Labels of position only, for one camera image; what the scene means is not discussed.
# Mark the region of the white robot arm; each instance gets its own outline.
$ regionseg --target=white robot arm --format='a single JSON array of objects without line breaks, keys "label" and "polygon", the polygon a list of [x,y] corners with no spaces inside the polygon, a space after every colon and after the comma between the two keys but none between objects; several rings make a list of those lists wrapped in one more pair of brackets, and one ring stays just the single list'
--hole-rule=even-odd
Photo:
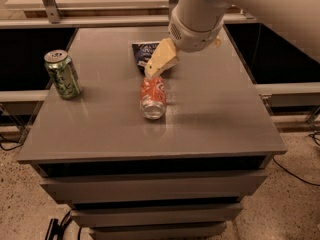
[{"label": "white robot arm", "polygon": [[186,52],[204,49],[215,40],[231,4],[320,62],[320,0],[179,0],[171,15],[170,38]]}]

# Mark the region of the gray cabinet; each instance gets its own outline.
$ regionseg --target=gray cabinet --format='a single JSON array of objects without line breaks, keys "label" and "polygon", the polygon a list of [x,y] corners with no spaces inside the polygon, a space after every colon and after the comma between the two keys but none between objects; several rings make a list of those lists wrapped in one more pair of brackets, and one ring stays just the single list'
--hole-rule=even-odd
[{"label": "gray cabinet", "polygon": [[286,152],[223,30],[220,48],[181,52],[163,74],[165,117],[142,118],[131,44],[166,35],[80,29],[70,55],[83,93],[65,101],[52,88],[18,155],[96,240],[220,234]]}]

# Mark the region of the terrazzo floor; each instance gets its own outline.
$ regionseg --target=terrazzo floor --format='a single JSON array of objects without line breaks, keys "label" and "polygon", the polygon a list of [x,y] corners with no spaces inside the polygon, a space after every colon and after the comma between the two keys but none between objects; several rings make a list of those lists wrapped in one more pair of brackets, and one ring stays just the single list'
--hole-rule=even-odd
[{"label": "terrazzo floor", "polygon": [[[300,177],[319,184],[320,146],[308,137],[310,132],[305,127],[281,133],[289,151],[276,156],[276,160]],[[57,205],[42,190],[40,177],[29,165],[15,161],[18,152],[19,149],[0,153],[0,239],[43,240],[50,219],[61,221],[69,209]],[[290,176],[273,161],[267,172],[268,178],[255,194],[242,201],[240,215],[227,223],[222,235],[210,240],[320,239],[320,188]],[[64,239],[77,239],[77,233],[78,226],[72,223]],[[81,239],[91,239],[88,229],[82,231]]]}]

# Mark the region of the black cable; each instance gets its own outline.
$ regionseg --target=black cable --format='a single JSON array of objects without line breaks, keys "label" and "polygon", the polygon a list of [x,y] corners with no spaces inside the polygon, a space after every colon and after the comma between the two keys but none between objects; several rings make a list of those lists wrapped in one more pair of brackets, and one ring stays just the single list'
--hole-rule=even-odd
[{"label": "black cable", "polygon": [[79,230],[78,230],[78,240],[81,240],[81,239],[80,239],[81,231],[82,231],[82,227],[80,227]]},{"label": "black cable", "polygon": [[312,138],[314,140],[314,142],[320,146],[320,139],[317,138],[317,136],[320,136],[320,132],[314,132],[308,135],[310,138]]},{"label": "black cable", "polygon": [[[1,137],[5,142],[19,144],[19,142],[18,142],[18,141],[15,141],[15,140],[9,140],[9,139],[7,139],[7,138],[3,137],[3,135],[2,135],[2,134],[0,134],[0,137]],[[19,144],[19,145],[17,145],[17,146],[12,147],[12,148],[5,148],[5,147],[2,145],[2,144],[4,143],[4,141],[0,141],[0,148],[1,148],[2,150],[4,150],[4,151],[11,151],[11,150],[14,150],[14,149],[19,148],[19,147],[21,147],[21,146],[22,146],[22,144]]]},{"label": "black cable", "polygon": [[288,169],[284,168],[281,164],[279,164],[274,157],[273,157],[273,161],[275,162],[276,165],[278,165],[280,168],[282,168],[283,170],[285,170],[287,173],[289,173],[293,177],[297,178],[298,180],[301,180],[302,182],[307,183],[307,184],[312,185],[312,186],[320,187],[320,184],[316,184],[316,183],[312,183],[312,182],[306,181],[306,180],[300,178],[299,176],[293,174]]},{"label": "black cable", "polygon": [[19,148],[19,147],[21,147],[21,146],[22,146],[22,144],[17,145],[17,146],[14,146],[14,147],[12,147],[12,148],[5,148],[4,146],[2,146],[2,142],[0,142],[0,148],[1,148],[3,151],[11,151],[11,150],[14,150],[14,149],[16,149],[16,148]]},{"label": "black cable", "polygon": [[68,212],[66,213],[66,215],[64,215],[64,217],[63,217],[63,219],[62,219],[62,221],[61,221],[61,223],[60,223],[60,226],[62,226],[62,225],[65,223],[65,220],[67,219],[67,217],[70,216],[70,213],[71,213],[71,210],[68,211]]},{"label": "black cable", "polygon": [[64,235],[64,232],[66,231],[67,227],[70,225],[70,223],[72,222],[72,218],[70,217],[70,213],[71,213],[71,210],[68,211],[63,219],[61,220],[61,223],[59,225],[59,232],[58,232],[58,238],[57,240],[63,240],[63,235]]}]

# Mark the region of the can lid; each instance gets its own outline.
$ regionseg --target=can lid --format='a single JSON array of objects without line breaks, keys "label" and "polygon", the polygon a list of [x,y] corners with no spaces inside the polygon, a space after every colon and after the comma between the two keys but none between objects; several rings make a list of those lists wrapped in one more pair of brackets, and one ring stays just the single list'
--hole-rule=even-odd
[{"label": "can lid", "polygon": [[63,61],[65,58],[67,58],[67,56],[68,56],[68,53],[64,50],[54,50],[54,51],[48,52],[44,56],[44,60],[46,62],[55,63],[55,62]]}]

